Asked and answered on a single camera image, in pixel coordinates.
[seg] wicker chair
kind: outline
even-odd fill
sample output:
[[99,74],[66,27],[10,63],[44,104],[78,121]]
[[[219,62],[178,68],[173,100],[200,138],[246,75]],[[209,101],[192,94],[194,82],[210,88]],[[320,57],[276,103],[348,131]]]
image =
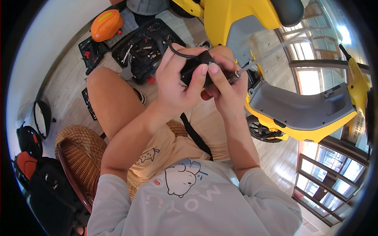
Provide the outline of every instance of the wicker chair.
[[[187,137],[184,125],[178,121],[171,120],[167,125],[176,137]],[[55,156],[61,162],[74,191],[90,213],[100,177],[101,158],[106,146],[98,134],[82,125],[64,128],[55,139]],[[131,199],[140,184],[138,177],[132,171],[128,171],[127,186]]]

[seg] hand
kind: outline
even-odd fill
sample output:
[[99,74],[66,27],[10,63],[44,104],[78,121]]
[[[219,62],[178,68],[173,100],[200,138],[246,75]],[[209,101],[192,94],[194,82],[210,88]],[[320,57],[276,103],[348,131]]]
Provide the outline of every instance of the hand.
[[[194,56],[206,50],[205,48],[184,48],[176,43],[173,43],[172,46],[183,54]],[[159,97],[155,101],[155,105],[168,121],[192,108],[201,97],[208,67],[206,64],[199,65],[193,72],[189,86],[186,87],[180,84],[180,71],[186,60],[168,48],[156,70]]]
[[[235,71],[240,66],[229,58],[222,55],[213,55],[214,61],[221,65],[223,70]],[[214,96],[217,110],[222,115],[225,122],[233,121],[236,118],[244,118],[244,103],[247,95],[248,75],[247,72],[241,74],[241,79],[230,85],[222,70],[214,63],[208,66],[208,71],[213,85],[206,88],[209,95]]]

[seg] wrench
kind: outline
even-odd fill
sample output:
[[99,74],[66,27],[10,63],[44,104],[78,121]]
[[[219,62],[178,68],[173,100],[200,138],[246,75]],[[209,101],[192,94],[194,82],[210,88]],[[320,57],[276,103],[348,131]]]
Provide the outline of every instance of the wrench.
[[131,50],[131,48],[134,46],[134,44],[132,43],[131,45],[130,45],[130,48],[127,50],[127,52],[126,52],[126,55],[125,55],[125,57],[123,58],[123,60],[121,61],[121,63],[122,64],[124,64],[125,63],[125,61],[126,61],[126,57],[127,57],[127,55],[130,53],[130,50]]

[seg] forearm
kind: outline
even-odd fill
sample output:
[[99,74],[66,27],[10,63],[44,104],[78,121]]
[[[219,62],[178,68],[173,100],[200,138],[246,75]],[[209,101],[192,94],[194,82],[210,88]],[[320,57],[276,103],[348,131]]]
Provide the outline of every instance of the forearm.
[[227,148],[235,174],[240,180],[245,172],[259,167],[259,155],[249,133],[248,124],[243,115],[234,120],[224,120]]
[[109,143],[101,162],[102,174],[127,180],[127,170],[138,160],[157,130],[169,121],[153,102],[143,113],[122,128]]

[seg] light blue t-shirt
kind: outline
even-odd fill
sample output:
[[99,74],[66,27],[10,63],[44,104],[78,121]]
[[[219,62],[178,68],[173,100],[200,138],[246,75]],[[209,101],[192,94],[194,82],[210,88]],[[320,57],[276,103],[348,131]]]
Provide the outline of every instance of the light blue t-shirt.
[[141,185],[133,202],[120,177],[102,175],[87,235],[291,236],[301,223],[297,203],[262,169],[239,183],[226,164],[183,159]]

